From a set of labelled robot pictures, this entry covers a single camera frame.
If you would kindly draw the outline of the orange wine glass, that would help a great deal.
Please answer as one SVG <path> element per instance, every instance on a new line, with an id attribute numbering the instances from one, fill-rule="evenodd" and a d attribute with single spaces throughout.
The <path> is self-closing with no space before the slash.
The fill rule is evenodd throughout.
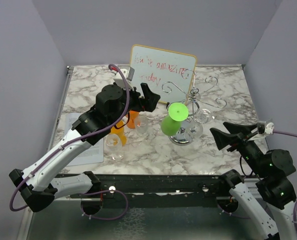
<path id="1" fill-rule="evenodd" d="M 139 112 L 137 111 L 133 111 L 133 110 L 130 110 L 126 117 L 127 117 L 127 123 L 126 123 L 126 126 L 129 128 L 129 129 L 135 129 L 135 119 L 138 117 L 139 115 Z"/>

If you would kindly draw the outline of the green wine glass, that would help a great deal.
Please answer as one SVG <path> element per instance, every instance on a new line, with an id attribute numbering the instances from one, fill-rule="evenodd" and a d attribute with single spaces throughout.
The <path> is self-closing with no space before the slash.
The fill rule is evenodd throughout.
<path id="1" fill-rule="evenodd" d="M 189 110 L 183 103 L 174 102 L 167 109 L 168 115 L 160 124 L 161 131 L 166 136 L 174 136 L 181 128 L 181 124 L 189 116 Z"/>

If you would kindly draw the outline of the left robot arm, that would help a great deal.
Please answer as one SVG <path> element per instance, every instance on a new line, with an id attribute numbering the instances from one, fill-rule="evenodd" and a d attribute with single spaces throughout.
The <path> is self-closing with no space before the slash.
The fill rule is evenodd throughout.
<path id="1" fill-rule="evenodd" d="M 94 197 L 100 180 L 90 171 L 71 177 L 57 175 L 78 155 L 108 135 L 129 111 L 153 112 L 160 95 L 141 83 L 142 93 L 125 90 L 116 83 L 106 85 L 96 95 L 95 104 L 81 114 L 62 140 L 36 163 L 24 170 L 14 169 L 9 177 L 33 212 L 47 208 L 55 199 L 82 194 Z"/>

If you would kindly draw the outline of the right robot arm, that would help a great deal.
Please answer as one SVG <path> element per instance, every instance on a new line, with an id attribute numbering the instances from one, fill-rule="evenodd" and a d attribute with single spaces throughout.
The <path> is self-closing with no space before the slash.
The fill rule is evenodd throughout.
<path id="1" fill-rule="evenodd" d="M 245 179 L 234 169 L 222 174 L 218 190 L 233 196 L 252 220 L 264 240 L 297 240 L 297 194 L 288 176 L 296 171 L 290 152 L 273 149 L 263 153 L 255 140 L 276 133 L 271 120 L 253 125 L 224 122 L 228 132 L 212 127 L 210 132 L 219 150 L 237 151 L 259 181 L 258 193 L 272 215 L 252 195 Z"/>

